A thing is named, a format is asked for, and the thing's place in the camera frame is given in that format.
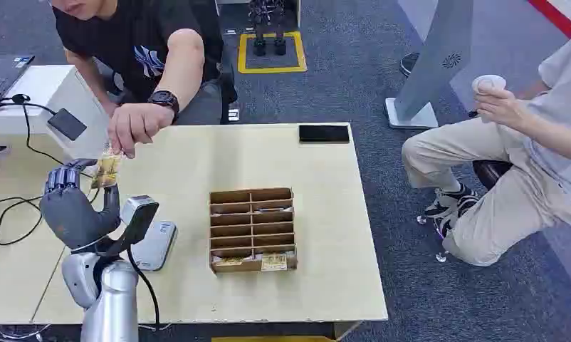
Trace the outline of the person's hand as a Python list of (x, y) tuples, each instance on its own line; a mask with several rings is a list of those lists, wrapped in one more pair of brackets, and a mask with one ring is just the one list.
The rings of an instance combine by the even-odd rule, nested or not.
[(476, 112), (485, 123), (493, 122), (513, 129), (525, 127), (528, 114), (524, 103), (506, 89), (481, 88), (474, 95)]

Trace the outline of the person's left hand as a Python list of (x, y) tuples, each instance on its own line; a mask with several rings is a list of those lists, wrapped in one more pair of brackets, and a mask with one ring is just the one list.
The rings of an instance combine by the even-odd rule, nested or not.
[(135, 145), (153, 143), (152, 138), (173, 119), (174, 111), (158, 104), (126, 103), (117, 107), (108, 126), (112, 151), (134, 158)]

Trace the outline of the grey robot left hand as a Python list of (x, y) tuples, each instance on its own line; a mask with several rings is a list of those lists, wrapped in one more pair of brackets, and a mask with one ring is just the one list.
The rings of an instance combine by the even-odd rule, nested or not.
[(48, 173), (40, 210), (46, 224), (69, 249), (89, 249), (120, 226), (120, 194), (116, 185), (104, 190), (104, 206), (96, 211), (80, 189), (80, 173), (97, 163), (76, 159)]

